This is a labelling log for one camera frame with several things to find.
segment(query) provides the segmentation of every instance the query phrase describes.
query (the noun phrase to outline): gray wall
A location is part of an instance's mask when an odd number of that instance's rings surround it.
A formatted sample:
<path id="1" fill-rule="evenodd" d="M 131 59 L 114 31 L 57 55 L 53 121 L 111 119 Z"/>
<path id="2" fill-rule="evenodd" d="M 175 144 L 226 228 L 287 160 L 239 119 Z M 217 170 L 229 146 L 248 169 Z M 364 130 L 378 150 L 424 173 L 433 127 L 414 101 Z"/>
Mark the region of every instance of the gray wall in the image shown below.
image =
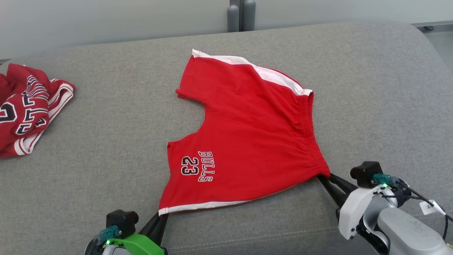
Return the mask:
<path id="1" fill-rule="evenodd" d="M 256 2 L 256 29 L 344 20 L 453 20 L 452 0 Z M 0 0 L 0 59 L 61 46 L 222 33 L 228 5 L 229 0 Z"/>

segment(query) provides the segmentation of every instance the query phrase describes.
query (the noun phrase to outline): cable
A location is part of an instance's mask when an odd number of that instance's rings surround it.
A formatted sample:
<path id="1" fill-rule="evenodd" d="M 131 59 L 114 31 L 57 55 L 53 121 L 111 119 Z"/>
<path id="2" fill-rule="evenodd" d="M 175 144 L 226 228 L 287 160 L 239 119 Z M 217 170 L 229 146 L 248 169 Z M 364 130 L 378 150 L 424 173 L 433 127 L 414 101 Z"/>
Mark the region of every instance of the cable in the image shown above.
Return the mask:
<path id="1" fill-rule="evenodd" d="M 92 243 L 91 243 L 91 247 L 90 247 L 88 253 L 85 253 L 85 255 L 92 255 L 93 252 L 94 252 L 94 250 L 96 249 L 96 246 L 97 246 L 97 245 L 96 245 L 97 239 L 93 239 L 93 240 L 91 240 L 91 242 L 92 242 Z"/>
<path id="2" fill-rule="evenodd" d="M 416 192 L 415 190 L 413 190 L 412 188 L 410 188 L 409 186 L 407 186 L 406 184 L 400 182 L 400 181 L 396 181 L 396 184 L 398 184 L 400 187 L 403 187 L 403 188 L 406 188 L 408 190 L 410 190 L 412 193 L 416 194 L 418 196 L 418 198 L 416 199 L 420 199 L 420 200 L 423 200 L 425 202 L 427 202 L 430 206 L 432 206 L 433 208 L 435 208 L 436 210 L 438 210 L 440 213 L 442 213 L 443 215 L 445 215 L 445 228 L 443 230 L 443 235 L 442 235 L 442 239 L 445 240 L 445 238 L 447 237 L 447 230 L 448 230 L 448 220 L 450 220 L 451 222 L 453 222 L 453 218 L 448 215 L 445 210 L 441 207 L 441 206 L 438 206 L 438 205 L 435 205 L 434 203 L 432 203 L 431 201 L 429 201 L 428 199 L 426 199 L 424 196 L 420 195 L 418 192 Z"/>
<path id="3" fill-rule="evenodd" d="M 420 195 L 418 192 L 416 192 L 415 190 L 413 190 L 412 188 L 410 188 L 406 184 L 404 184 L 404 183 L 402 183 L 400 181 L 396 181 L 396 184 L 400 185 L 403 188 L 406 188 L 406 189 L 410 190 L 412 193 L 416 194 L 419 198 L 421 198 L 421 200 L 427 202 L 430 206 L 435 207 L 435 205 L 433 203 L 431 203 L 431 201 L 426 199 L 424 196 Z"/>
<path id="4" fill-rule="evenodd" d="M 401 198 L 412 198 L 412 199 L 417 199 L 417 200 L 423 200 L 421 197 L 418 197 L 418 196 L 397 196 L 397 195 L 393 195 L 393 196 L 390 196 L 390 195 L 382 195 L 381 197 L 383 198 L 398 198 L 398 197 L 401 197 Z"/>
<path id="5" fill-rule="evenodd" d="M 445 228 L 443 229 L 443 235 L 442 235 L 442 239 L 444 239 L 444 240 L 447 237 L 447 230 L 448 230 L 448 217 L 445 216 Z"/>

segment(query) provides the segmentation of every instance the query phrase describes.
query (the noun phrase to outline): couch cushion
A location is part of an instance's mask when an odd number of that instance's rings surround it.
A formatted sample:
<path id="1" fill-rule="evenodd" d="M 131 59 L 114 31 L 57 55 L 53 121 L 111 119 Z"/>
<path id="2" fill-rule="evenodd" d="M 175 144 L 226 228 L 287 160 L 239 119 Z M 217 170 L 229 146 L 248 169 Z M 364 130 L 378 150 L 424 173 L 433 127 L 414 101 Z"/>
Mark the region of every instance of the couch cushion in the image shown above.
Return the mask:
<path id="1" fill-rule="evenodd" d="M 201 104 L 174 92 L 192 48 L 244 57 L 312 89 L 315 134 L 333 173 L 350 179 L 353 166 L 380 161 L 453 209 L 453 77 L 411 25 L 98 44 L 12 60 L 76 91 L 31 155 L 0 160 L 0 254 L 82 254 L 115 209 L 135 210 L 137 228 L 147 222 L 169 179 L 167 142 L 204 119 Z M 170 254 L 373 254 L 362 238 L 341 237 L 335 208 L 313 179 L 246 204 L 171 214 L 163 245 Z M 422 216 L 416 201 L 403 209 L 442 231 L 443 217 Z"/>

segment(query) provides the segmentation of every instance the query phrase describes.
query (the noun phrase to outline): black cable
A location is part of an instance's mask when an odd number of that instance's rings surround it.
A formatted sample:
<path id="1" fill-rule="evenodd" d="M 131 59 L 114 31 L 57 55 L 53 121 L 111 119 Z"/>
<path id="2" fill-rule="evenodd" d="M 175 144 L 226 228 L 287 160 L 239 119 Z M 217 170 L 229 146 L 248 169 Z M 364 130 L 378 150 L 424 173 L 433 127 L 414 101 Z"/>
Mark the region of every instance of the black cable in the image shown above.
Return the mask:
<path id="1" fill-rule="evenodd" d="M 92 255 L 94 250 L 96 249 L 96 246 L 97 246 L 97 239 L 93 239 L 92 243 L 91 243 L 91 247 L 90 247 L 88 253 L 85 253 L 85 255 Z"/>
<path id="2" fill-rule="evenodd" d="M 401 183 L 400 181 L 396 181 L 396 184 L 398 184 L 400 187 L 403 187 L 403 188 L 406 188 L 406 189 L 410 190 L 412 193 L 416 194 L 419 197 L 419 199 L 427 202 L 430 206 L 432 206 L 432 207 L 435 206 L 431 201 L 429 201 L 424 196 L 420 195 L 418 192 L 416 192 L 415 190 L 413 190 L 409 186 L 405 185 L 404 183 Z M 453 222 L 453 218 L 445 212 L 445 228 L 443 229 L 443 235 L 442 235 L 442 239 L 444 239 L 444 240 L 447 237 L 448 220 Z"/>
<path id="3" fill-rule="evenodd" d="M 393 196 L 382 195 L 381 197 L 383 197 L 383 198 L 398 198 L 398 197 L 401 197 L 401 198 L 412 198 L 412 199 L 417 199 L 417 200 L 423 200 L 421 197 L 418 197 L 418 196 L 405 196 L 405 195 L 402 195 L 402 196 L 397 196 L 397 195 L 393 195 Z"/>
<path id="4" fill-rule="evenodd" d="M 408 190 L 410 190 L 412 193 L 416 194 L 419 198 L 421 198 L 421 200 L 427 202 L 430 206 L 434 207 L 434 204 L 431 203 L 431 201 L 429 201 L 428 199 L 426 199 L 424 196 L 420 195 L 418 192 L 416 192 L 415 190 L 413 190 L 412 188 L 410 188 L 409 186 L 407 186 L 406 184 L 400 182 L 400 181 L 396 181 L 396 184 L 400 185 L 401 187 L 403 188 L 406 188 Z"/>
<path id="5" fill-rule="evenodd" d="M 443 229 L 443 235 L 442 235 L 442 239 L 444 239 L 444 240 L 447 237 L 447 230 L 448 230 L 448 217 L 445 215 L 445 228 Z"/>

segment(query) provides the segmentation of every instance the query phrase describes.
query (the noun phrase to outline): folded jersey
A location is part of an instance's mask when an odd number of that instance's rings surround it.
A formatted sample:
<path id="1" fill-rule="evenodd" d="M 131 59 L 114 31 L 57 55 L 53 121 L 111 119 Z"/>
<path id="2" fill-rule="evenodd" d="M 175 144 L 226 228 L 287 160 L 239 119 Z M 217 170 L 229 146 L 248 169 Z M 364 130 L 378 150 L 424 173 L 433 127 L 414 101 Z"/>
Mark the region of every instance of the folded jersey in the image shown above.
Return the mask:
<path id="1" fill-rule="evenodd" d="M 9 64 L 0 74 L 0 157 L 30 154 L 49 123 L 72 98 L 74 86 L 38 69 Z"/>

